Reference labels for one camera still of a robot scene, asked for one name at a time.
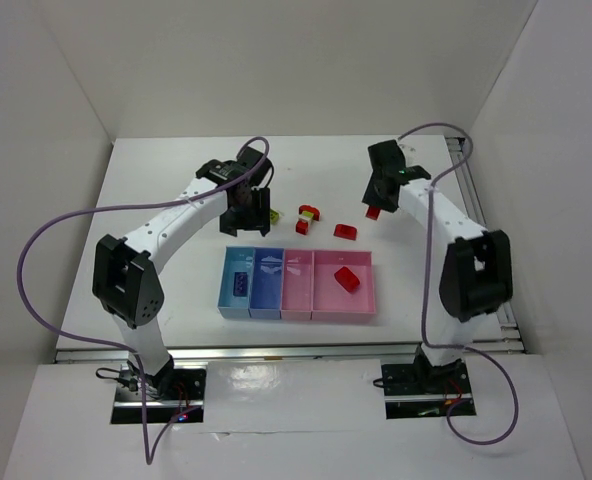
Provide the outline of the red rectangular lego brick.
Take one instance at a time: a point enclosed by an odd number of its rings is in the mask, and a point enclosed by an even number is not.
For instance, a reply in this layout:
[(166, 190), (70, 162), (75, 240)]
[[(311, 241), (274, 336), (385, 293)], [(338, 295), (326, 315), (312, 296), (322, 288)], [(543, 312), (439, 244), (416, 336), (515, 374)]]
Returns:
[(369, 206), (366, 212), (366, 217), (368, 219), (374, 220), (376, 221), (379, 218), (381, 209), (374, 207), (374, 206)]

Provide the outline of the red curved lego brick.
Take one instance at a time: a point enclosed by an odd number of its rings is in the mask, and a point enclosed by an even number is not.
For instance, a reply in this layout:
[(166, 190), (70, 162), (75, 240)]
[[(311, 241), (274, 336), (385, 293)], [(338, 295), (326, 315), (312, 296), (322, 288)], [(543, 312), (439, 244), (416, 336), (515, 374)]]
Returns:
[(333, 235), (341, 239), (355, 241), (357, 239), (358, 230), (352, 225), (337, 224), (334, 228)]

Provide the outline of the purple lego brick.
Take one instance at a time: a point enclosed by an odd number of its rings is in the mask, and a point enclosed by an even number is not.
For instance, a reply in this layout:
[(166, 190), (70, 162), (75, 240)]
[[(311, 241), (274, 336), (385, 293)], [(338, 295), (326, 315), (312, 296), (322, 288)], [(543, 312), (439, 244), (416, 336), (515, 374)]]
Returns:
[(232, 295), (246, 297), (249, 288), (249, 275), (245, 271), (236, 271), (233, 276)]

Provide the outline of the red rounded lego brick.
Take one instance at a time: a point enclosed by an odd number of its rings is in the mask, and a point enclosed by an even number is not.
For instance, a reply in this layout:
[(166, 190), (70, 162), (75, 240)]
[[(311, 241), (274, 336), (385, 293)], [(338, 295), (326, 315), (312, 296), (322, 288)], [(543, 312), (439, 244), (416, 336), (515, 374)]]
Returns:
[(334, 273), (336, 282), (348, 293), (354, 293), (360, 287), (359, 277), (347, 266), (343, 266)]

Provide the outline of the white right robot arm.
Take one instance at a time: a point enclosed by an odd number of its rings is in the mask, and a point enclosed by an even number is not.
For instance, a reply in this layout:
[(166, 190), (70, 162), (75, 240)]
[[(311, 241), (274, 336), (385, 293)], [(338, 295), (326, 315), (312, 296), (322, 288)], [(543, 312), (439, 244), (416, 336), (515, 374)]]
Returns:
[(364, 204), (403, 210), (426, 231), (421, 344), (411, 380), (424, 393), (440, 393), (457, 378), (463, 350), (482, 321), (513, 296), (509, 237), (469, 218), (423, 167), (407, 164), (396, 141), (373, 144), (368, 155)]

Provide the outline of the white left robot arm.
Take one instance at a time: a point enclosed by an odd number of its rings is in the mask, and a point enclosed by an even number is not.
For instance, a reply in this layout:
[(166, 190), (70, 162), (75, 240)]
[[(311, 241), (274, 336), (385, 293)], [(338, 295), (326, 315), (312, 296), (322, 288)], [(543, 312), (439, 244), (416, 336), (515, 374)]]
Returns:
[(172, 256), (212, 220), (222, 233), (270, 231), (273, 164), (247, 146), (233, 160), (210, 160), (177, 198), (121, 238), (102, 237), (95, 249), (92, 293), (108, 312), (129, 349), (128, 366), (151, 393), (165, 396), (174, 361), (157, 320), (164, 303), (159, 275)]

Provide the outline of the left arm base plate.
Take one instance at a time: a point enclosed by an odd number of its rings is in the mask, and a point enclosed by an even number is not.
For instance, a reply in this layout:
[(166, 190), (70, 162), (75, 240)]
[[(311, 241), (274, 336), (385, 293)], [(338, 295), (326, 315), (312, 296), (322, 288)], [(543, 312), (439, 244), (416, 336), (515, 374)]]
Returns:
[[(140, 382), (128, 368), (105, 369), (105, 380), (116, 383), (110, 423), (136, 425), (142, 423)], [(204, 366), (181, 367), (174, 370), (171, 382), (158, 391), (147, 386), (145, 399), (149, 423), (165, 424), (178, 415), (177, 423), (197, 424), (204, 420), (204, 399), (207, 369)]]

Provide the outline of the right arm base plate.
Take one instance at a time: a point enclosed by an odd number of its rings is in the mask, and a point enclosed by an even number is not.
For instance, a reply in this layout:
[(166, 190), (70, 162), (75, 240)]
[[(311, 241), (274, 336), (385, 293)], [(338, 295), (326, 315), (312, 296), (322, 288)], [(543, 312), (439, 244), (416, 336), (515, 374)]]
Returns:
[(412, 364), (383, 364), (381, 376), (372, 381), (384, 394), (388, 420), (475, 416), (468, 370), (463, 362), (437, 378), (422, 380)]

